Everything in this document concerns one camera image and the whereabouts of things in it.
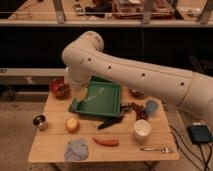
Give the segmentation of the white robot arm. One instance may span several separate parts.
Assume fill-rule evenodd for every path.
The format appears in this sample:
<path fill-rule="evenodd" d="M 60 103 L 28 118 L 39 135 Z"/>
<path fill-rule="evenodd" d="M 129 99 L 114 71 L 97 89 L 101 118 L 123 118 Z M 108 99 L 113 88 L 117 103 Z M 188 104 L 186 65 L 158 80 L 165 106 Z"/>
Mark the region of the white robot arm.
<path fill-rule="evenodd" d="M 87 31 L 62 52 L 69 83 L 82 89 L 92 76 L 170 103 L 213 129 L 213 77 L 185 69 L 122 59 L 103 53 L 104 41 Z"/>

